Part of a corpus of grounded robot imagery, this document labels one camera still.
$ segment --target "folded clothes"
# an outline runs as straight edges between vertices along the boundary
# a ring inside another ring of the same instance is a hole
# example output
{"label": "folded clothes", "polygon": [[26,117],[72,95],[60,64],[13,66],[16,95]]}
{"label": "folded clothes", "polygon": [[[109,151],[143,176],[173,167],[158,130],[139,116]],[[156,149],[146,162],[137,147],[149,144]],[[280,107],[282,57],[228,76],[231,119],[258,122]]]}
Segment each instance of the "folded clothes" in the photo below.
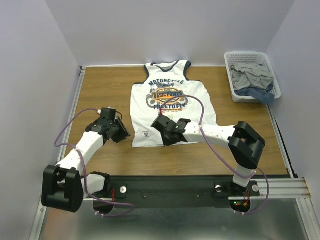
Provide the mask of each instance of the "folded clothes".
{"label": "folded clothes", "polygon": [[275,95],[271,93],[273,87],[274,86],[272,84],[270,84],[266,89],[262,89],[255,86],[248,86],[234,92],[239,96],[254,97],[263,104],[271,104],[275,101]]}
{"label": "folded clothes", "polygon": [[234,90],[247,87],[266,89],[274,80],[268,68],[255,63],[236,63],[230,66]]}

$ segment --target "wooden surface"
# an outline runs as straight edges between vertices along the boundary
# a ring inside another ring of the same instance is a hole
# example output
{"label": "wooden surface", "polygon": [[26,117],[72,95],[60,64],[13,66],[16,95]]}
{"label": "wooden surface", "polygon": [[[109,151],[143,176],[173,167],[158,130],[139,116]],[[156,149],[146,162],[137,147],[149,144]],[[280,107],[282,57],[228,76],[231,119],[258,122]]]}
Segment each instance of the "wooden surface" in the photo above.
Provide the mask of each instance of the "wooden surface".
{"label": "wooden surface", "polygon": [[[234,103],[225,67],[190,67],[187,76],[201,80],[208,90],[220,126],[248,122],[266,141],[259,166],[267,174],[287,174],[267,107],[258,103]],[[206,143],[170,147],[132,148],[134,129],[130,117],[130,95],[133,83],[146,79],[143,67],[89,67],[76,112],[86,108],[113,107],[123,114],[123,122],[132,137],[114,143],[108,141],[93,156],[87,172],[111,175],[231,175],[233,174]],[[76,144],[86,126],[98,115],[87,111],[73,123],[69,142]],[[218,152],[235,167],[236,161],[227,148]]]}

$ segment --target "jersey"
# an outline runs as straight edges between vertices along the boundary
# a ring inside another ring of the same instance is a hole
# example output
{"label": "jersey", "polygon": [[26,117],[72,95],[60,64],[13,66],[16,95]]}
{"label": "jersey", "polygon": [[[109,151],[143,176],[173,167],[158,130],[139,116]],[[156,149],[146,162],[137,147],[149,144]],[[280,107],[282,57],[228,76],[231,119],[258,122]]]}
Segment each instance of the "jersey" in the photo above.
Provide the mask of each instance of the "jersey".
{"label": "jersey", "polygon": [[[205,86],[200,81],[187,78],[186,73],[190,66],[191,62],[188,60],[144,65],[146,80],[134,83],[131,91],[130,115],[135,131],[133,148],[164,145],[160,132],[151,125],[158,117],[161,105],[172,97],[191,95],[200,99],[205,108],[203,124],[217,125],[216,112]],[[168,102],[162,112],[172,114],[175,122],[179,119],[199,122],[202,108],[197,100],[181,97]]]}

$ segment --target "white plastic basket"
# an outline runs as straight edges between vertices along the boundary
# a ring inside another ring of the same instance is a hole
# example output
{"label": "white plastic basket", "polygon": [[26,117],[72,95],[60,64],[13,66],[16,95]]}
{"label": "white plastic basket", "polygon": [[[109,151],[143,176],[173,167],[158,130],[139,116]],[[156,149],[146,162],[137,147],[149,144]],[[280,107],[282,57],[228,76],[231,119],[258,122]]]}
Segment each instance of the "white plastic basket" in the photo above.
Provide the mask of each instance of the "white plastic basket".
{"label": "white plastic basket", "polygon": [[252,96],[239,96],[235,93],[234,85],[232,83],[232,72],[230,66],[232,64],[261,64],[266,66],[270,73],[273,74],[273,89],[271,93],[274,94],[274,98],[278,99],[281,97],[281,91],[274,70],[272,69],[271,63],[268,56],[263,52],[245,52],[245,51],[232,51],[227,52],[224,55],[226,71],[229,77],[229,83],[231,88],[232,100],[235,103],[260,103],[260,101]]}

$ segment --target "gray wall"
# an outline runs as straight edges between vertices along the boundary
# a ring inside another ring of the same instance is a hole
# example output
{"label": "gray wall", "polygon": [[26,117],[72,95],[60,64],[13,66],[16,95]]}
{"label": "gray wall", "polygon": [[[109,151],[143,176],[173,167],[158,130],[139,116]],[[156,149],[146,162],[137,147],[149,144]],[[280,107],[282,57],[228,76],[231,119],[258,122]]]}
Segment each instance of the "gray wall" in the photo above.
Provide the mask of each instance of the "gray wall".
{"label": "gray wall", "polygon": [[79,65],[43,0],[0,1],[0,239],[29,239]]}
{"label": "gray wall", "polygon": [[271,106],[293,168],[320,217],[320,1],[296,0],[267,54],[282,96]]}
{"label": "gray wall", "polygon": [[267,50],[294,0],[46,0],[80,65],[189,59]]}

